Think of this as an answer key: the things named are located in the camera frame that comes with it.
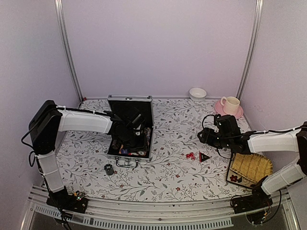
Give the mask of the red dice pair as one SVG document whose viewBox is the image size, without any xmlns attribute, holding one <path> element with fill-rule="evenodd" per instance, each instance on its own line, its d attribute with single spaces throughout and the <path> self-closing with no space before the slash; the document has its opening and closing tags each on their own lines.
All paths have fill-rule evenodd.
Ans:
<svg viewBox="0 0 307 230">
<path fill-rule="evenodd" d="M 186 158 L 187 159 L 191 159 L 193 161 L 196 159 L 193 152 L 190 152 L 190 153 L 186 154 Z"/>
</svg>

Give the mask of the purple small blind button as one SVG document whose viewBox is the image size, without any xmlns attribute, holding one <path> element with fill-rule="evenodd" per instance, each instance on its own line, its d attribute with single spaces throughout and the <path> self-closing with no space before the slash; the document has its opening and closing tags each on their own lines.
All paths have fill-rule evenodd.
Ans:
<svg viewBox="0 0 307 230">
<path fill-rule="evenodd" d="M 129 154 L 129 150 L 128 150 L 128 149 L 123 149 L 123 148 L 121 148 L 119 152 L 120 152 L 120 154 L 122 154 L 122 155 L 128 155 L 128 154 Z"/>
</svg>

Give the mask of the black red triangle card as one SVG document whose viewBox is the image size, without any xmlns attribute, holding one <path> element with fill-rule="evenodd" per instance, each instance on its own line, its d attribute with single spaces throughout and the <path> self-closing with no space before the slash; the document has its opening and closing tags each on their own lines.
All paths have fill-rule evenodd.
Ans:
<svg viewBox="0 0 307 230">
<path fill-rule="evenodd" d="M 199 152 L 199 161 L 200 163 L 205 162 L 206 160 L 210 159 L 209 156 L 207 156 L 206 154 Z"/>
</svg>

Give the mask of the aluminium poker case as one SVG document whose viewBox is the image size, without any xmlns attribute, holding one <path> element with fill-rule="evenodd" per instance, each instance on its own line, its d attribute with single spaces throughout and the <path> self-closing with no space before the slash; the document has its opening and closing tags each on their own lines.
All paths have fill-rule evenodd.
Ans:
<svg viewBox="0 0 307 230">
<path fill-rule="evenodd" d="M 152 96 L 109 95 L 107 101 L 114 114 L 107 156 L 122 168 L 134 169 L 141 161 L 149 162 L 154 129 Z"/>
</svg>

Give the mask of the cream ribbed mug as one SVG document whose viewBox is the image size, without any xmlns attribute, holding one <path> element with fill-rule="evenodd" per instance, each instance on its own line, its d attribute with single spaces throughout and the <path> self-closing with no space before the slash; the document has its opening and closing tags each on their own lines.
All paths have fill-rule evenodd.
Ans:
<svg viewBox="0 0 307 230">
<path fill-rule="evenodd" d="M 226 114 L 236 115 L 239 111 L 240 100 L 233 96 L 222 97 L 220 99 L 220 104 Z"/>
</svg>

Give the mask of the white ceramic bowl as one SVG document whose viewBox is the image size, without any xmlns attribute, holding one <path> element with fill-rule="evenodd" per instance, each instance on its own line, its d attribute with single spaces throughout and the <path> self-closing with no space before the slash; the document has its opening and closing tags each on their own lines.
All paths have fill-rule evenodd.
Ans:
<svg viewBox="0 0 307 230">
<path fill-rule="evenodd" d="M 191 88 L 189 90 L 189 97 L 195 102 L 203 101 L 207 96 L 207 92 L 202 88 Z"/>
</svg>

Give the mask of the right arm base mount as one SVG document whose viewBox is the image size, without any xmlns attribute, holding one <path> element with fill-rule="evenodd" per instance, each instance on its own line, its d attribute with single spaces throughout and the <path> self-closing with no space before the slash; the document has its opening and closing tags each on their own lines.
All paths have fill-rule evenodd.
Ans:
<svg viewBox="0 0 307 230">
<path fill-rule="evenodd" d="M 230 199 L 230 206 L 235 214 L 270 207 L 272 204 L 271 196 L 267 195 L 260 187 L 253 188 L 251 195 L 236 195 Z"/>
</svg>

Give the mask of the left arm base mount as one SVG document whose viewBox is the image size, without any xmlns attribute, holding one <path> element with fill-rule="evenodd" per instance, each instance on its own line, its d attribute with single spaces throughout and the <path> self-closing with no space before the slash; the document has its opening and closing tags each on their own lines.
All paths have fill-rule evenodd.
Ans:
<svg viewBox="0 0 307 230">
<path fill-rule="evenodd" d="M 73 194 L 69 194 L 65 187 L 55 193 L 49 192 L 47 205 L 84 214 L 88 206 L 88 199 L 85 197 L 84 192 L 76 191 Z"/>
</svg>

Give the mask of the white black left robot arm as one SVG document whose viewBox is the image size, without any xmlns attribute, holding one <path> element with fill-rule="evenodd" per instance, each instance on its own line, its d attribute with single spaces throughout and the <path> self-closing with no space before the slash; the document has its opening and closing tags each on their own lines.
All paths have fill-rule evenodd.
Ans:
<svg viewBox="0 0 307 230">
<path fill-rule="evenodd" d="M 142 133 L 146 117 L 135 107 L 125 107 L 118 113 L 96 112 L 56 105 L 46 100 L 29 124 L 26 133 L 31 138 L 40 173 L 46 181 L 52 199 L 61 208 L 71 204 L 71 197 L 64 192 L 65 186 L 55 156 L 55 144 L 59 132 L 86 131 L 111 135 L 126 148 L 137 148 L 146 144 Z"/>
</svg>

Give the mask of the woven bamboo tray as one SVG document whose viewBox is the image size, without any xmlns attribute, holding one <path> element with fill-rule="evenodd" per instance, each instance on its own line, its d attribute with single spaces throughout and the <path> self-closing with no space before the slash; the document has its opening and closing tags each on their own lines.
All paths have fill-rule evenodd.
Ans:
<svg viewBox="0 0 307 230">
<path fill-rule="evenodd" d="M 250 155 L 237 153 L 229 163 L 226 180 L 232 184 L 251 189 L 261 179 L 272 173 L 273 164 L 269 158 L 258 153 Z"/>
</svg>

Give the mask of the black poker chip stack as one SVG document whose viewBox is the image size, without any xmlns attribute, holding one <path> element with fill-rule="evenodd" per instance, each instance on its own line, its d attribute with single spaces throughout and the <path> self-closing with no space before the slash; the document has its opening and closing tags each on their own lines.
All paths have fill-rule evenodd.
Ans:
<svg viewBox="0 0 307 230">
<path fill-rule="evenodd" d="M 104 170 L 105 170 L 105 172 L 106 172 L 106 175 L 113 175 L 114 174 L 114 169 L 113 169 L 113 166 L 112 166 L 112 164 L 106 164 L 105 166 L 104 166 Z"/>
</svg>

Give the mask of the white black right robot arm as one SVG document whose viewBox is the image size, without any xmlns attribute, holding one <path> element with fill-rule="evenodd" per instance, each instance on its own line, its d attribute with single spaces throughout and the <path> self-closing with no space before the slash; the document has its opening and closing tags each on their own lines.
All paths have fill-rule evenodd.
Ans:
<svg viewBox="0 0 307 230">
<path fill-rule="evenodd" d="M 263 205 L 267 196 L 291 186 L 307 176 L 307 123 L 285 129 L 268 131 L 248 131 L 242 133 L 240 128 L 233 129 L 218 126 L 215 131 L 204 127 L 197 134 L 201 143 L 216 149 L 227 148 L 233 153 L 294 153 L 296 157 L 287 165 L 269 176 L 264 176 L 253 189 L 253 195 L 248 199 L 252 209 Z"/>
</svg>

